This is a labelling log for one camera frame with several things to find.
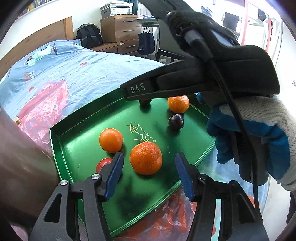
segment dark blue tote bag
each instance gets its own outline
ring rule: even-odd
[[[139,54],[147,55],[154,52],[155,40],[149,28],[144,28],[143,33],[139,34]]]

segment blue and white glove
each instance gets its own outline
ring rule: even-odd
[[[203,103],[200,93],[197,99]],[[270,156],[267,170],[282,187],[296,190],[296,121],[283,102],[276,96],[243,97],[235,100],[246,131],[267,143]],[[217,160],[226,163],[233,158],[228,131],[239,131],[239,126],[227,104],[214,106],[207,123],[209,135],[216,137]]]

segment printer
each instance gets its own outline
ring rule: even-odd
[[[133,14],[133,3],[112,1],[101,7],[102,18],[120,14]]]

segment green tray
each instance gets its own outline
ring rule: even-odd
[[[54,160],[61,179],[83,181],[95,173],[97,163],[112,157],[99,145],[99,135],[106,128],[115,128],[123,135],[123,174],[113,197],[103,203],[111,235],[131,226],[166,200],[179,186],[175,155],[182,151],[188,161],[198,165],[214,146],[207,134],[209,109],[200,105],[196,96],[188,96],[190,107],[184,115],[180,131],[168,128],[167,99],[153,99],[142,107],[138,101],[125,101],[116,89],[83,106],[50,128]],[[155,142],[163,155],[160,170],[152,176],[134,172],[129,155],[141,141]],[[78,201],[78,214],[84,221],[83,203]]]

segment wooden dresser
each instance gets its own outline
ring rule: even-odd
[[[106,48],[95,50],[100,45],[92,50],[115,53],[117,49],[119,54],[137,55],[138,34],[141,32],[141,25],[133,22],[137,18],[137,15],[115,15],[101,19],[102,38]]]

